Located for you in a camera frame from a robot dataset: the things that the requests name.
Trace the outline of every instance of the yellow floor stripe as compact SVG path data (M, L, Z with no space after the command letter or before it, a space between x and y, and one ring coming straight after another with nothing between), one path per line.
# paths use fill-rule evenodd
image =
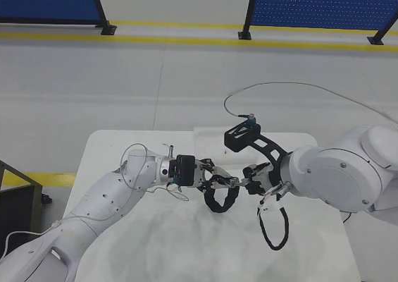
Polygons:
M46 187L72 187L76 177L76 173L29 172L25 175ZM1 184L3 186L21 186L27 185L28 182L7 171Z
M300 49L341 49L341 50L398 52L398 46L395 45L375 46L375 45L370 45L367 42L366 44L343 44L343 43L329 43L329 42L292 42L292 41L256 40L256 39L248 41L248 40L238 40L238 39L191 38L191 37L36 34L30 32L0 32L0 38L76 40L76 41L95 41L95 42L158 43L158 44L198 44L198 45L300 48Z
M213 23L165 23L165 22L143 22L143 21L126 21L112 20L113 25L142 25L155 27L196 27L196 28L222 28L222 29L238 29L241 30L243 25L220 25ZM340 30L330 28L308 28L308 27L271 27L256 26L250 27L251 30L277 30L285 32L321 32L321 33L352 33L359 35L374 35L377 30ZM388 35L398 36L398 30L391 30Z

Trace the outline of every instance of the metal stand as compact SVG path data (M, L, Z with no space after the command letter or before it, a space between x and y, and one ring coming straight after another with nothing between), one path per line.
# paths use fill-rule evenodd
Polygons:
M96 25L95 27L101 27L101 35L114 35L117 27L115 25L110 25L109 21L106 19L105 11L103 10L103 6L101 5L100 0L95 0L95 6L100 15L101 23Z
M377 31L374 36L368 36L368 40L372 45L383 45L382 38L387 34L388 30L394 25L398 19L398 10L387 25L382 29Z
M246 21L242 31L238 32L238 38L241 40L251 40L252 37L249 32L250 24L252 22L252 15L254 14L255 0L249 0L249 7L247 8Z
M102 28L101 35L114 35L117 30L117 27L115 25L110 25L109 21L106 21L105 25L96 25L95 27Z

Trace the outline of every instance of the cable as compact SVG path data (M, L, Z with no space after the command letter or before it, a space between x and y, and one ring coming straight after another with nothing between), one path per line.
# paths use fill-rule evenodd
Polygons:
M358 102L358 101L356 101L356 100L354 100L354 99L352 99L352 98L348 98L348 97L344 96L343 94L336 93L336 92L334 92L334 91L332 91L332 90L329 90L329 89L327 89L327 88L321 87L321 86L319 86L319 85L314 85L314 84L305 83L305 82L294 82L294 81L262 82L262 83L256 83L256 84L254 84L254 85L242 87L242 88L239 88L238 90L235 90L235 91L231 92L231 93L224 99L224 109L225 109L230 115L232 115L232 116L236 116L236 117L244 116L244 115L237 115L237 114L232 113L232 112L227 108L227 100L229 100L229 98L231 98L232 96L234 96L234 95L236 95L236 94L238 94L238 93L240 93L240 92L242 92L242 91L244 91L244 90L248 90L249 88L252 88L252 87L255 87L255 86L258 86L258 85L267 85L267 84L295 84L295 85L306 85L306 86L316 87L316 88L325 90L325 91L327 91L327 92L329 92L329 93L332 93L332 94L334 94L334 95L336 95L336 96L338 96L338 97L341 97L341 98L343 98L343 99L346 99L346 100L348 100L348 101L351 101L351 102L353 102L353 103L355 103L355 104L358 104L358 105L360 105L360 106L363 106L363 107L365 107L365 108L367 108L367 109L370 109L371 111L374 111L374 112L376 112L377 114L380 114L381 116L383 116L383 117L386 118L387 120L392 121L393 123L396 123L396 124L398 125L398 121L395 120L394 118L392 118L391 116L389 116L389 115L388 115L387 113L385 113L385 112L378 111L378 110L374 109L372 106L369 106L369 105L364 104L364 103L362 103L362 102Z
M6 239L5 239L5 242L4 242L4 251L3 251L3 255L2 255L1 258L0 258L0 262L3 261L3 259L4 259L5 256L6 256L6 253L8 252L9 238L10 238L12 235L14 235L14 234L19 234L19 233L24 233L24 234L42 236L42 235L44 235L45 233L48 233L49 231L51 231L51 230L57 228L57 227L60 226L60 225L61 225L61 222L60 222L60 221L55 221L55 222L52 223L52 225L50 226L50 228L48 228L47 230L45 230L45 231L42 232L42 233L36 233L36 232L30 232L30 231L14 231L14 232L9 233L9 234L6 236Z
M351 212L349 212L349 216L344 220L344 221L342 221L342 223L343 224L345 224L346 223L346 221L348 221L350 218L351 218L351 215L352 215L352 213Z
M130 186L130 184L128 184L128 182L126 181L125 177L123 176L123 167L124 167L123 157L125 156L125 154L128 152L128 150L129 150L131 147L136 146L136 145L143 146L143 148L145 149L145 160L144 160L144 164L141 166L141 169L140 169L139 172L137 173L137 176L136 176L135 182L133 183L133 186ZM184 202L188 202L188 201L189 201L189 198L186 197L184 194L182 194L182 193L180 193L180 192L176 192L176 191L169 190L168 188L165 188L165 187L157 187L157 188L155 188L155 189L153 189L153 190L149 190L149 189L140 190L140 189L136 189L136 188L135 188L137 179L139 178L139 175L141 174L142 169L144 168L145 163L147 162L147 158L148 158L148 157L149 157L149 150L147 149L147 147L146 147L144 144L142 144L142 143L133 143L133 144L131 144L130 146L128 146L127 149L125 149L125 151L123 152L122 157L120 158L120 163L119 163L120 175L122 176L123 182L125 182L125 184L126 184L130 189L132 189L132 190L144 191L144 192L149 192L149 193L153 194L153 193L155 193L156 190L161 189L161 190L167 191L167 192L168 192L172 197L174 197L175 199L178 199L178 200L184 201Z
M280 195L277 194L276 197L277 197L277 202L279 202L280 201ZM282 214L283 220L285 222L285 234L284 234L283 239L280 242L280 244L278 244L278 246L274 246L274 245L272 245L272 242L268 238L268 234L266 232L266 229L264 228L263 219L261 218L261 209L263 208L263 204L264 204L264 201L261 200L260 201L260 206L256 210L256 215L258 216L258 220L259 220L259 223L260 223L260 228L261 228L261 232L263 233L264 240L268 243L268 246L272 250L275 250L275 251L281 250L286 245L286 242L288 241L288 238L290 236L290 221L288 219L288 215L287 215L287 213L285 211L285 208L281 207L280 208L280 213Z

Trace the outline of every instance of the white floor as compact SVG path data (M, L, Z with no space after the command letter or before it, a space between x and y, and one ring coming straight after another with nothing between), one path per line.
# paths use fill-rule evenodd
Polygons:
M0 158L22 171L76 172L99 129L228 125L222 100L266 81L315 83L398 118L398 53L0 39ZM325 145L379 115L303 86L266 85L229 106L265 131ZM367 214L346 223L364 281L398 281L398 228Z

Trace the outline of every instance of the black fabric strip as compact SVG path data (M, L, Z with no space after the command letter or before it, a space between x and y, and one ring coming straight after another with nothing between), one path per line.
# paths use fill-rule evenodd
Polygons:
M285 220L285 235L283 236L282 242L280 242L278 246L274 246L269 240L268 234L266 233L266 230L264 228L263 219L261 219L260 209L258 208L256 211L256 215L258 216L260 221L261 232L263 232L264 240L268 243L269 247L275 251L281 250L285 246L286 242L288 241L288 236L290 235L290 221L288 220L288 215L286 214L285 208L281 207L280 212L282 213L283 219Z
M214 189L207 189L204 198L206 205L210 208L212 212L223 213L226 212L231 206L235 203L236 198L240 193L240 188L230 188L228 189L227 197L225 198L224 205L221 206L215 199L214 199Z

